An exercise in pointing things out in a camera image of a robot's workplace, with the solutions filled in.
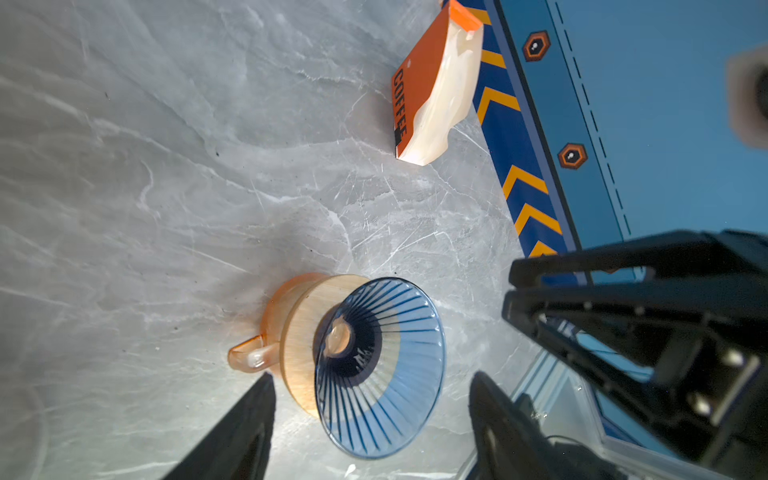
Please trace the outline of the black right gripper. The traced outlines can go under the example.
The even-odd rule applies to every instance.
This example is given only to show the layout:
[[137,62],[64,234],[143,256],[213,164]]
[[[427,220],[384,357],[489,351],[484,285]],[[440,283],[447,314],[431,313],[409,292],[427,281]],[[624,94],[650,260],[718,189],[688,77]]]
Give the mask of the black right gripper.
[[[649,282],[547,285],[646,267]],[[767,465],[767,238],[677,230],[516,260],[503,318],[670,449]]]

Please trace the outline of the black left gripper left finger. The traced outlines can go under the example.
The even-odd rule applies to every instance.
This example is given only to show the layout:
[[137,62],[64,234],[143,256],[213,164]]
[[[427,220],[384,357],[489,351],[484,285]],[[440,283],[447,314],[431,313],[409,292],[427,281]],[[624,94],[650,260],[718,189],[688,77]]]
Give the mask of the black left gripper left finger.
[[262,479],[275,410],[274,380],[266,373],[165,478]]

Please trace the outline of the blue glass ribbed dripper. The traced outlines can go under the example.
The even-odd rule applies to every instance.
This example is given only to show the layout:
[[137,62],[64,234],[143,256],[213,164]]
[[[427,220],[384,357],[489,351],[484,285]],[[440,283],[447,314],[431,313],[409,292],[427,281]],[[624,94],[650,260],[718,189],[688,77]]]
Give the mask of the blue glass ribbed dripper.
[[334,305],[313,341],[314,396],[322,427],[365,460],[408,446],[436,407],[445,334],[424,290],[397,277],[370,280]]

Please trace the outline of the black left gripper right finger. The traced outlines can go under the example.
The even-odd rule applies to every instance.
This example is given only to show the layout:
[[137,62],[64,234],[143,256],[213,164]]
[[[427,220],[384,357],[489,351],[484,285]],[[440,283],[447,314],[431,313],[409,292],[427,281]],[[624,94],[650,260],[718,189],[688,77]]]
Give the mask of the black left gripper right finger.
[[576,471],[503,390],[474,374],[469,413],[477,460],[470,479],[574,479]]

